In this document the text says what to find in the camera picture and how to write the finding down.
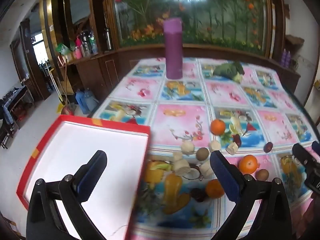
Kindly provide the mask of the person's right hand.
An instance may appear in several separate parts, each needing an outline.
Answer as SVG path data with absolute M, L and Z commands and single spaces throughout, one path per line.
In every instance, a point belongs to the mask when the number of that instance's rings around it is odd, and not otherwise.
M 297 225 L 296 238 L 300 239 L 307 228 L 319 217 L 319 196 L 312 195 L 312 201 Z

